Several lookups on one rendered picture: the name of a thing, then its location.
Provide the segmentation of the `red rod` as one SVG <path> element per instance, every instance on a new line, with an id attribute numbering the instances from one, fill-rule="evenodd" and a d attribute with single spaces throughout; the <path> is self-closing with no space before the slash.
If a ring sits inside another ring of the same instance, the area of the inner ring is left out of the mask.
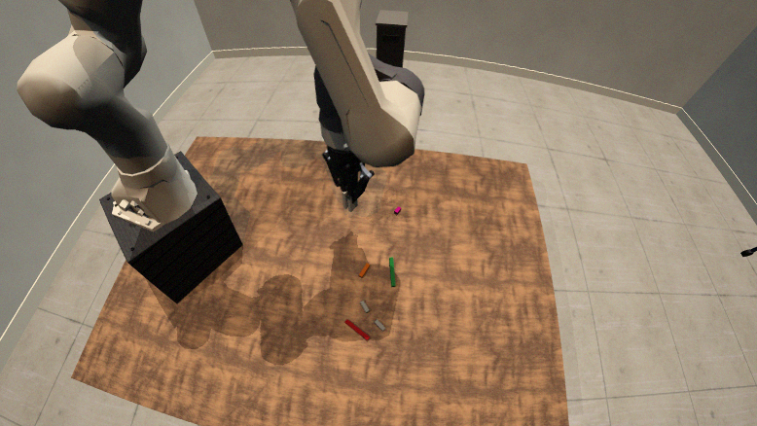
<path id="1" fill-rule="evenodd" d="M 353 329 L 356 333 L 358 333 L 365 340 L 368 340 L 370 338 L 363 331 L 361 331 L 358 327 L 356 327 L 353 323 L 351 323 L 348 319 L 346 319 L 345 324 L 348 325 L 351 329 Z"/>

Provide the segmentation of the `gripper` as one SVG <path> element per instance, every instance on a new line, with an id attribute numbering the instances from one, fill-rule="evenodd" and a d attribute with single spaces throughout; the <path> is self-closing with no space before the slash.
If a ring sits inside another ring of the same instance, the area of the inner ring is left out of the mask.
<path id="1" fill-rule="evenodd" d="M 327 150 L 322 156 L 327 162 L 336 187 L 341 185 L 343 208 L 348 208 L 348 211 L 352 212 L 358 206 L 357 198 L 365 192 L 369 182 L 367 180 L 370 180 L 375 175 L 375 172 L 372 170 L 368 171 L 365 163 L 362 163 L 351 151 L 335 150 L 328 145 Z M 344 164 L 342 164 L 343 162 Z M 351 163 L 346 164 L 347 162 Z M 358 182 L 359 171 L 361 172 L 361 176 Z M 338 180 L 339 178 L 340 181 Z"/>

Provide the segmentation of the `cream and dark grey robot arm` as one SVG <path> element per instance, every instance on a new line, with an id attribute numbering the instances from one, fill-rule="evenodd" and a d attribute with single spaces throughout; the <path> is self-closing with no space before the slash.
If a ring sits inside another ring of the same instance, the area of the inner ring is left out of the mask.
<path id="1" fill-rule="evenodd" d="M 198 193 L 152 114 L 125 98 L 124 88 L 147 53 L 143 0 L 58 1 L 67 8 L 69 34 L 31 61 L 17 92 L 39 120 L 96 140 L 119 173 L 113 216 L 156 231 L 186 213 Z M 409 69 L 367 52 L 360 35 L 362 0 L 290 1 L 315 63 L 325 144 L 350 150 L 375 168 L 412 156 L 424 86 Z"/>

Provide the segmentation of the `green rod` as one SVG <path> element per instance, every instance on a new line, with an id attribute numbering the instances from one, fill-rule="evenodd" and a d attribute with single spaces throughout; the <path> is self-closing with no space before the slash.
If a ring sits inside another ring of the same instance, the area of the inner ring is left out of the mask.
<path id="1" fill-rule="evenodd" d="M 393 257 L 389 258 L 389 266 L 390 266 L 391 287 L 395 287 L 395 274 L 394 274 Z"/>

